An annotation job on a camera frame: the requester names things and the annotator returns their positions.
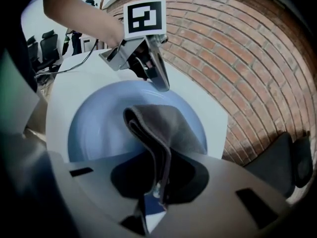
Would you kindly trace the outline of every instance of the black and white square marker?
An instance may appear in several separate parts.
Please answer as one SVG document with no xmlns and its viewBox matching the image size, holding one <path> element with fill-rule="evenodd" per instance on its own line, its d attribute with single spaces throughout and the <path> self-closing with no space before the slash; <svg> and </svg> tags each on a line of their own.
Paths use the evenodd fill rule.
<svg viewBox="0 0 317 238">
<path fill-rule="evenodd" d="M 166 34 L 166 1 L 140 0 L 123 6 L 124 38 Z"/>
</svg>

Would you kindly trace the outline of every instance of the forearm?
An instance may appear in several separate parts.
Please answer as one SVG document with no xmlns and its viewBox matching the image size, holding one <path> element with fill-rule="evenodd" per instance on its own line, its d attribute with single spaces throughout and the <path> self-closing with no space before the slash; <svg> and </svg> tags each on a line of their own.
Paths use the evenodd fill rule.
<svg viewBox="0 0 317 238">
<path fill-rule="evenodd" d="M 123 39 L 123 25 L 114 17 L 82 0 L 43 0 L 47 17 L 72 30 L 116 47 Z"/>
</svg>

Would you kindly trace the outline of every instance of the blue plate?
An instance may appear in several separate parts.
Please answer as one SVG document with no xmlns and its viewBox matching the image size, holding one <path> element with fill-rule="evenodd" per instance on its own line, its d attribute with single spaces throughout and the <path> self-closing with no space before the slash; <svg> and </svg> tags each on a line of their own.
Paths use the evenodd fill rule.
<svg viewBox="0 0 317 238">
<path fill-rule="evenodd" d="M 178 108 L 207 151 L 204 128 L 183 98 L 171 90 L 158 92 L 149 82 L 121 81 L 90 95 L 76 112 L 68 133 L 69 161 L 96 160 L 129 152 L 143 152 L 144 146 L 124 123 L 123 111 L 130 106 L 144 104 Z"/>
</svg>

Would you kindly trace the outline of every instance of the cloth fold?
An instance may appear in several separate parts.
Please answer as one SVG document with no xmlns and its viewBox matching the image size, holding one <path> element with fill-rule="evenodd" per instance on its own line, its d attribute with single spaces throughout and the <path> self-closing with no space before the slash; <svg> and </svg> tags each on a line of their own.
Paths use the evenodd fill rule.
<svg viewBox="0 0 317 238">
<path fill-rule="evenodd" d="M 151 191 L 159 190 L 160 203 L 164 204 L 172 152 L 186 155 L 190 152 L 206 154 L 206 151 L 175 107 L 132 106 L 124 110 L 123 117 L 130 132 L 143 143 L 153 158 L 154 179 Z"/>
</svg>

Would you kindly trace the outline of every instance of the power cord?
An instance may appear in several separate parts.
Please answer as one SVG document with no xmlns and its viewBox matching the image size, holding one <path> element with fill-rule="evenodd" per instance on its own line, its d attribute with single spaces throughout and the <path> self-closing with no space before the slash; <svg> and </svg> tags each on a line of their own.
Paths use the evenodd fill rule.
<svg viewBox="0 0 317 238">
<path fill-rule="evenodd" d="M 51 75 L 51 74 L 61 74 L 61 73 L 68 72 L 68 71 L 70 71 L 70 70 L 73 70 L 73 69 L 75 69 L 75 68 L 81 66 L 85 61 L 87 61 L 87 59 L 89 58 L 89 56 L 90 56 L 91 53 L 93 52 L 94 48 L 96 47 L 97 43 L 98 43 L 98 40 L 96 40 L 96 42 L 95 42 L 93 48 L 90 50 L 90 52 L 89 52 L 89 54 L 86 56 L 86 58 L 85 58 L 81 63 L 79 63 L 79 64 L 73 66 L 72 68 L 67 69 L 67 70 L 64 70 L 64 71 L 58 71 L 58 72 L 38 72 L 38 73 L 36 73 L 36 76 L 37 76 L 37 75 L 45 75 L 45 74 L 46 74 L 46 75 L 47 75 L 47 74 L 48 74 L 48 75 Z"/>
</svg>

